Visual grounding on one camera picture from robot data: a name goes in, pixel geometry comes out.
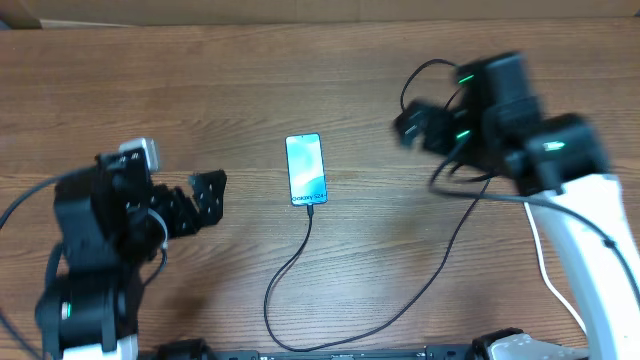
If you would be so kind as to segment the blue-screen Samsung smartphone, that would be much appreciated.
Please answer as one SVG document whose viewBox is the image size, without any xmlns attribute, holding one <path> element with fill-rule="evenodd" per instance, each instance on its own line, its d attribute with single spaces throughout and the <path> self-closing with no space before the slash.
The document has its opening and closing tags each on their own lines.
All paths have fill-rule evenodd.
<svg viewBox="0 0 640 360">
<path fill-rule="evenodd" d="M 321 138 L 318 133 L 285 139 L 291 203 L 294 206 L 328 201 Z"/>
</svg>

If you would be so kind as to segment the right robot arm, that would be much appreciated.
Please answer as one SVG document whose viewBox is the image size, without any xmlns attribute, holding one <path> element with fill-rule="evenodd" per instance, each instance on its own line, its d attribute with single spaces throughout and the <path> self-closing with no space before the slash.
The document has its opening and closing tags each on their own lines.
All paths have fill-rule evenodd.
<svg viewBox="0 0 640 360">
<path fill-rule="evenodd" d="M 469 166 L 481 180 L 512 181 L 512 203 L 526 205 L 553 244 L 579 306 L 587 345 L 564 350 L 536 344 L 520 351 L 504 337 L 480 338 L 484 359 L 635 359 L 639 355 L 639 249 L 622 185 L 595 130 L 579 114 L 546 117 L 518 52 L 455 69 L 449 104 L 402 101 L 399 141 L 420 140 L 443 168 Z"/>
</svg>

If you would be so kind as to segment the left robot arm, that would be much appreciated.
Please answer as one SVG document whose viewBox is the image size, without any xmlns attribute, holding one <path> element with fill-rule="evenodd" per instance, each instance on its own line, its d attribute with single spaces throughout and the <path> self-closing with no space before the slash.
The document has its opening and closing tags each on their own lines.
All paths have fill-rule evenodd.
<svg viewBox="0 0 640 360">
<path fill-rule="evenodd" d="M 109 161 L 61 180 L 54 212 L 62 230 L 68 271 L 47 267 L 36 322 L 45 353 L 60 359 L 76 347 L 116 351 L 138 332 L 138 311 L 147 286 L 142 265 L 173 238 L 196 234 L 223 216 L 227 176 L 195 173 L 193 195 L 155 185 L 143 160 Z"/>
</svg>

